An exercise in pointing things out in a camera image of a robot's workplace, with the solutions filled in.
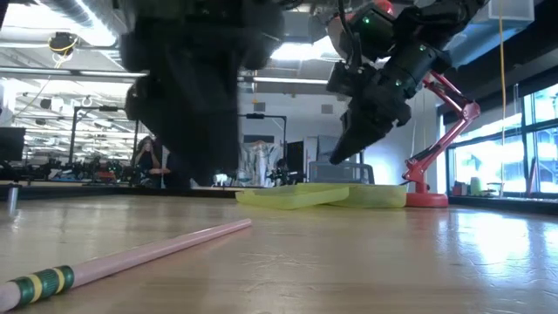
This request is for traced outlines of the red desk lamp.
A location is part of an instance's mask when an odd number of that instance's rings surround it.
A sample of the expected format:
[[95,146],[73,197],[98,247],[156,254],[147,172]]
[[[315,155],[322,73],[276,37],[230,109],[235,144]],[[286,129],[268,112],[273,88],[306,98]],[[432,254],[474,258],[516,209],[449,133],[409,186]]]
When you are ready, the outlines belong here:
[[[344,7],[344,0],[337,0],[338,19],[338,8],[340,6]],[[461,134],[474,119],[480,116],[480,106],[474,100],[469,99],[459,91],[455,85],[445,78],[444,73],[445,72],[437,74],[435,72],[429,72],[422,79],[419,86],[425,87],[438,96],[445,105],[456,112],[459,120],[456,126],[453,126],[448,133],[434,144],[406,160],[405,164],[407,170],[403,175],[403,179],[405,182],[412,182],[415,185],[414,191],[406,196],[406,203],[408,206],[414,208],[447,207],[448,198],[446,195],[430,192],[429,186],[425,180],[425,172],[437,157],[445,152],[453,140]]]

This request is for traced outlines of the white patterned cloth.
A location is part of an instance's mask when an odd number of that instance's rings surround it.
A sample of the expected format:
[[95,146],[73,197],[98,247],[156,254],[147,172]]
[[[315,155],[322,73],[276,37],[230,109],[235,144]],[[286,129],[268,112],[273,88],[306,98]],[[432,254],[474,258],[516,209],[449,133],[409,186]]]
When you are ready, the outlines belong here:
[[240,164],[237,180],[243,186],[270,188],[269,178],[276,168],[276,162],[282,158],[281,145],[258,140],[254,143],[241,144]]

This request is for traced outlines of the translucent yellow-green supply box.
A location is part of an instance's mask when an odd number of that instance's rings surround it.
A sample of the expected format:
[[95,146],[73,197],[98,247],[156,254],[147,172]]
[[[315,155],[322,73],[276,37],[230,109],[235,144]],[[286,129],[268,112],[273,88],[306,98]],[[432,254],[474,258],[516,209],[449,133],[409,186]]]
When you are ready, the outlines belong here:
[[403,208],[407,190],[399,185],[301,183],[235,193],[242,204],[261,208],[298,209],[319,205],[345,208]]

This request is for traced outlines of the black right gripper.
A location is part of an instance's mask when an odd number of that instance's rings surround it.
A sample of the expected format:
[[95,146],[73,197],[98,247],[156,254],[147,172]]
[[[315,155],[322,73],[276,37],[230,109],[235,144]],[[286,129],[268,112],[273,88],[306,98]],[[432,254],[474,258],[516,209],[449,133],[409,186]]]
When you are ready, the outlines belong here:
[[412,116],[406,101],[429,71],[428,60],[390,60],[381,68],[355,60],[336,63],[326,90],[349,97],[350,103],[330,163],[337,165],[383,139],[394,126],[404,126]]

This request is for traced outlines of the long linear ceiling light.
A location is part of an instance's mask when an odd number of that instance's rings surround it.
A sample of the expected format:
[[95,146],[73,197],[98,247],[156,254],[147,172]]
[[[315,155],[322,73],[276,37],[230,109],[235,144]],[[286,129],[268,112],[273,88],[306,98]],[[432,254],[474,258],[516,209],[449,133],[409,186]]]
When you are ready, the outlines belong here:
[[[34,67],[14,67],[0,66],[0,77],[3,78],[28,78],[40,79],[45,77],[60,77],[70,79],[76,77],[77,80],[84,81],[111,81],[124,82],[146,76],[145,73],[132,72],[109,72],[109,71],[87,71],[77,69],[58,69],[58,68],[34,68]],[[273,83],[273,84],[302,84],[302,85],[326,85],[325,79],[313,78],[273,78],[258,76],[238,76],[238,82],[242,83]]]

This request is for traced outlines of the black aluminium table frame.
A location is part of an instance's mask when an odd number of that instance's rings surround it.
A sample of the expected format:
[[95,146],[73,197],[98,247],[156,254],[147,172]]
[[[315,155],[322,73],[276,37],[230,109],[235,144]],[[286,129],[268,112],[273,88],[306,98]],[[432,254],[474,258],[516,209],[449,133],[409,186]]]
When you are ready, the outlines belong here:
[[[186,190],[116,187],[23,187],[19,186],[18,197],[23,200],[46,200],[70,197],[106,195],[179,196],[198,198],[233,199],[235,192],[227,190]],[[449,196],[450,205],[483,208],[492,211],[507,211],[521,214],[552,215],[558,217],[558,202],[535,201],[517,198],[480,198],[472,196]]]

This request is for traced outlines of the black monitor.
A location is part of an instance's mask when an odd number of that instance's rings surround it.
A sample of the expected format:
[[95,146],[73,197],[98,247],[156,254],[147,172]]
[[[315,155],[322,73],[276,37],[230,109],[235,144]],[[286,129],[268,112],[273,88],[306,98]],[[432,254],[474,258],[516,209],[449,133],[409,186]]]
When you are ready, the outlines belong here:
[[23,127],[0,127],[0,160],[22,160],[25,131]]

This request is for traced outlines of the person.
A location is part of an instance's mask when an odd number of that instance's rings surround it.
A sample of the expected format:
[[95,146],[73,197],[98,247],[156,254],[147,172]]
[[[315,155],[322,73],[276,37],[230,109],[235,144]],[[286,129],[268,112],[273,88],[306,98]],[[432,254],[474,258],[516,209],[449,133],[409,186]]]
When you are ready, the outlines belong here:
[[139,188],[161,188],[164,175],[170,170],[159,160],[154,139],[146,136],[139,142],[138,152],[134,155],[133,185]]

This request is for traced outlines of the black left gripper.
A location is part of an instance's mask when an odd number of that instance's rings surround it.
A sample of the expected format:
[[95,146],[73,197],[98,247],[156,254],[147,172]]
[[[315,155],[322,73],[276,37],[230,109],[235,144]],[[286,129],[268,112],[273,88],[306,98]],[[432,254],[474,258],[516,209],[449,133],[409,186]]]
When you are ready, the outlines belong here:
[[[285,37],[278,0],[119,0],[129,23],[119,53],[130,72],[149,68],[149,54],[169,45],[195,58],[232,55],[259,70]],[[126,114],[140,120],[200,185],[239,164],[238,88],[230,77],[137,78]]]

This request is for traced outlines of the pink pencil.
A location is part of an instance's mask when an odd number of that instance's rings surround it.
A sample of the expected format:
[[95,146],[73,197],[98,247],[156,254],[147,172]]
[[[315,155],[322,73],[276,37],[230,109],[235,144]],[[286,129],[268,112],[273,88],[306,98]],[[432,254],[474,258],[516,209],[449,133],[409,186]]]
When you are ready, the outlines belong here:
[[246,229],[249,219],[152,242],[76,265],[60,265],[0,284],[0,312],[33,304],[143,263]]

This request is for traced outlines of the black rig frame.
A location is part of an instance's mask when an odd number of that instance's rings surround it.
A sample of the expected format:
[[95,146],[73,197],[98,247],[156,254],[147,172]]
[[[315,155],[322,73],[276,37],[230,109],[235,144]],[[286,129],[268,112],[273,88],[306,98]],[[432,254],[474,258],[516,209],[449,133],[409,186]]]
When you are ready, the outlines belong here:
[[119,181],[135,162],[140,123],[117,106],[76,106],[71,119],[68,165],[88,181]]
[[264,113],[239,113],[238,117],[246,119],[281,119],[283,122],[282,126],[282,157],[286,161],[288,157],[287,153],[287,116],[284,115],[268,115]]

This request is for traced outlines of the silver metal post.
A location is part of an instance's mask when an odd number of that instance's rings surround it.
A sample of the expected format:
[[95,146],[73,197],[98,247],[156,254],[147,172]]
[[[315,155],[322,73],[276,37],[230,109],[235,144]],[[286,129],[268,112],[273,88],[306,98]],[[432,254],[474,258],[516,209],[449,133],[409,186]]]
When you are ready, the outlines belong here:
[[7,195],[7,211],[9,216],[14,216],[17,211],[17,201],[19,195],[20,186],[16,184],[10,184]]

